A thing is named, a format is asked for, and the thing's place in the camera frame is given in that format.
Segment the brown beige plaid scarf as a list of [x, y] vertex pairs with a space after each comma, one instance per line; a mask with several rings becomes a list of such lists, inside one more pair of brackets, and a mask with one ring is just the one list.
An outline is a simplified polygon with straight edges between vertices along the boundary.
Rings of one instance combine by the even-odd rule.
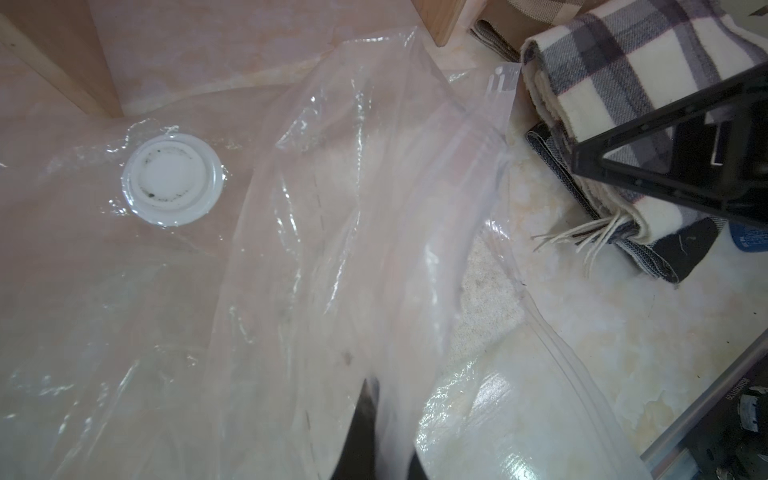
[[548, 25], [561, 25], [577, 16], [584, 0], [508, 0], [523, 15]]

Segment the white grey plaid scarf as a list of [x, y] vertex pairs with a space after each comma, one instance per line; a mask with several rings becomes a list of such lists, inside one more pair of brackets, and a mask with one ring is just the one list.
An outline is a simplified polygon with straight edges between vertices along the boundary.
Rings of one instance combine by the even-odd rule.
[[543, 237], [572, 243], [591, 265], [620, 223], [648, 245], [714, 217], [576, 176], [573, 147], [767, 60], [764, 36], [740, 27], [717, 1], [609, 1], [527, 38], [522, 77], [568, 172], [599, 209], [592, 221]]

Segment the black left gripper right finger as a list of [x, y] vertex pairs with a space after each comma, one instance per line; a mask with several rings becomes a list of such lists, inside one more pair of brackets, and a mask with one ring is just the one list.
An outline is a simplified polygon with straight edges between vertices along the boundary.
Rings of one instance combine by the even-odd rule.
[[411, 459], [407, 480], [428, 480], [428, 476], [418, 458]]

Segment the black grey striped scarf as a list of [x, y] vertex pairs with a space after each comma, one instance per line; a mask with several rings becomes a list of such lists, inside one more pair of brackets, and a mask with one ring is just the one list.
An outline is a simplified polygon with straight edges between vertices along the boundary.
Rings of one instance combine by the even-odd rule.
[[[534, 125], [525, 133], [525, 140], [590, 220], [606, 224], [607, 219], [590, 203], [584, 189], [568, 172], [546, 124], [540, 122]], [[705, 258], [726, 225], [727, 222], [721, 218], [701, 218], [671, 235], [645, 245], [630, 239], [636, 229], [633, 222], [620, 223], [608, 242], [622, 250], [648, 275], [678, 284]]]

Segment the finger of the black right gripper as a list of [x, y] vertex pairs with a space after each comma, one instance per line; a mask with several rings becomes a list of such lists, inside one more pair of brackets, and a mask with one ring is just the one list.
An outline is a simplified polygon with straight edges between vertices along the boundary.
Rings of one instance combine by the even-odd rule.
[[756, 228], [767, 225], [767, 67], [576, 144], [575, 175]]

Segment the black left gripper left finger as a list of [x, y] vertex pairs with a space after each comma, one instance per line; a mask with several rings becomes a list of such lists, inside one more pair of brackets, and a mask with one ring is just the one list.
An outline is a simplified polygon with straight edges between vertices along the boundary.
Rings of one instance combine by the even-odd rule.
[[331, 480], [374, 480], [379, 384], [365, 380]]

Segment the clear plastic vacuum bag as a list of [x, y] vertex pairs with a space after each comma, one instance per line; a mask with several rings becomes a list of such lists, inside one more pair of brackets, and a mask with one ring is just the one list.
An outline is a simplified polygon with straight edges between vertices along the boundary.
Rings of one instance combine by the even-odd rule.
[[1, 130], [1, 475], [645, 479], [512, 254], [519, 68], [413, 29], [301, 81]]

